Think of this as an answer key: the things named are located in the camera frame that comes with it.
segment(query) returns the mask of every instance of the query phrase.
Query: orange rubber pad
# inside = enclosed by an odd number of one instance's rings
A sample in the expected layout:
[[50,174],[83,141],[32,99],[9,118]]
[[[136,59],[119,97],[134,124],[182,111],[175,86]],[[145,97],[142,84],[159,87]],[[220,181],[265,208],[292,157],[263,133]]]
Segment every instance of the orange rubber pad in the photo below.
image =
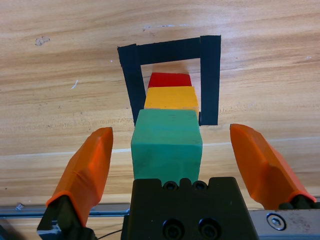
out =
[[189,74],[153,72],[148,88],[192,86]]
[[193,86],[164,86],[148,89],[144,109],[194,110],[199,116],[199,105]]
[[235,159],[250,196],[266,210],[276,210],[297,195],[316,202],[285,159],[261,133],[240,124],[230,125]]
[[67,195],[83,227],[104,193],[113,146],[112,127],[93,132],[70,159],[46,206]]

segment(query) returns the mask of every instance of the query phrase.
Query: red block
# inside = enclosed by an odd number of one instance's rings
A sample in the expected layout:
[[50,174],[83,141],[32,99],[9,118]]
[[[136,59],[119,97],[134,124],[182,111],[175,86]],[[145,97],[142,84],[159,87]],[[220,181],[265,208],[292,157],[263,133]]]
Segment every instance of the red block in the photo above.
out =
[[183,86],[192,86],[189,74],[153,72],[148,88]]

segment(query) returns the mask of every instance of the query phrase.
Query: black tape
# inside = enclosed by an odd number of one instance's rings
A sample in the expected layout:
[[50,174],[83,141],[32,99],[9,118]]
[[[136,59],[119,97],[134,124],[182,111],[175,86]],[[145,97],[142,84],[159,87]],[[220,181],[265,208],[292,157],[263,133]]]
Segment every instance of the black tape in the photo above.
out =
[[137,46],[141,65],[200,58],[200,38]]
[[144,108],[146,91],[141,65],[200,58],[201,113],[199,125],[218,125],[221,36],[118,47],[134,125]]
[[218,125],[220,57],[221,36],[201,36],[201,125]]
[[136,125],[139,111],[144,109],[146,102],[146,91],[137,45],[118,47],[118,54],[129,95],[133,122]]

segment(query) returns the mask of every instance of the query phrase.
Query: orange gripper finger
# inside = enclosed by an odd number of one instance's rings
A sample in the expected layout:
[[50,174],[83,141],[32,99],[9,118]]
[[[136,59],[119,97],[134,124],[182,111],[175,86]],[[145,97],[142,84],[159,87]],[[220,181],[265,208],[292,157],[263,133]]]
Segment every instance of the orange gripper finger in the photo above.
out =
[[250,196],[266,210],[276,210],[295,196],[316,202],[285,159],[251,127],[230,125],[231,143],[241,176]]
[[83,227],[92,207],[103,195],[113,146],[112,127],[93,132],[70,159],[46,206],[62,195],[67,195]]

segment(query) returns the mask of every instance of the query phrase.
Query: metal rail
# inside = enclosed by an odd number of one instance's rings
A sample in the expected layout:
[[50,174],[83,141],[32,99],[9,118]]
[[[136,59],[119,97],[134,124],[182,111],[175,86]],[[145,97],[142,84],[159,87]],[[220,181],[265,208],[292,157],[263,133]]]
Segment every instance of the metal rail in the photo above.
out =
[[[0,206],[0,219],[42,218],[46,206]],[[123,217],[129,203],[99,204],[90,217]],[[260,240],[320,240],[320,209],[250,210]]]

